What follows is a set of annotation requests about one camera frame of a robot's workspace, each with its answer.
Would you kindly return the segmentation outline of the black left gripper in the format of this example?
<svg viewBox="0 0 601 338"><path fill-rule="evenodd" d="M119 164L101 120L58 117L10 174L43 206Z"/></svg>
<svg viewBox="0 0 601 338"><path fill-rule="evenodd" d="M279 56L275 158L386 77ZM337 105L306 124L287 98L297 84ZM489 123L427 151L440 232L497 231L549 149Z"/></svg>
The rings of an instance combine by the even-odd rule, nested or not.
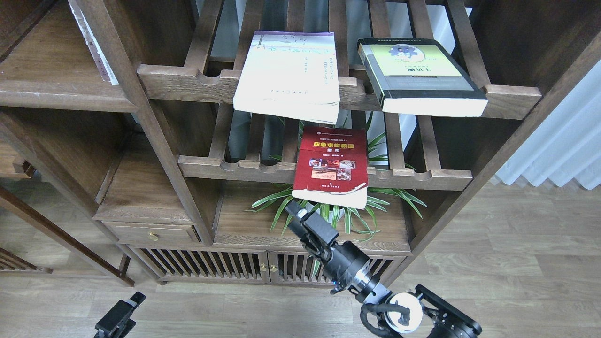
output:
<svg viewBox="0 0 601 338"><path fill-rule="evenodd" d="M130 319L131 314L144 300L146 295L135 292L129 301L118 301L95 325L95 338L124 338L136 325Z"/></svg>

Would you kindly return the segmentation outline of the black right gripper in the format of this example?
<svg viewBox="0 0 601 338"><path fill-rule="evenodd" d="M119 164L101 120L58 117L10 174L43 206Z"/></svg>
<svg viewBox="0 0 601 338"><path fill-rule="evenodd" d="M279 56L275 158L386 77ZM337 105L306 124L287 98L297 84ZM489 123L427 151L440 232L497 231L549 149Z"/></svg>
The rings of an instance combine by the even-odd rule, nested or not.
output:
<svg viewBox="0 0 601 338"><path fill-rule="evenodd" d="M348 290L362 304L382 304L391 296L378 276L371 274L369 257L349 240L343 244L336 241L339 233L326 222L327 205L314 205L307 210L290 201L285 209L292 217L288 228L300 235L305 250L320 261L323 274L333 282L331 294Z"/></svg>

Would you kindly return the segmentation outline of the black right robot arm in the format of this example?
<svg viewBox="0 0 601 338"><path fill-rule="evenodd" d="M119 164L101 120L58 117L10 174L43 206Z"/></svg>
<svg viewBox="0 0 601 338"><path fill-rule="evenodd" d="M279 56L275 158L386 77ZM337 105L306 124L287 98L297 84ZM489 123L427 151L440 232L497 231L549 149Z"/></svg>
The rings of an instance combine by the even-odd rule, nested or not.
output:
<svg viewBox="0 0 601 338"><path fill-rule="evenodd" d="M435 293L417 285L414 292L393 293L369 269L369 257L354 243L336 241L339 233L320 215L292 201L286 205L290 229L323 266L333 283L331 294L348 290L361 303L362 324L382 338L415 331L424 316L433 321L431 338L476 338L482 327Z"/></svg>

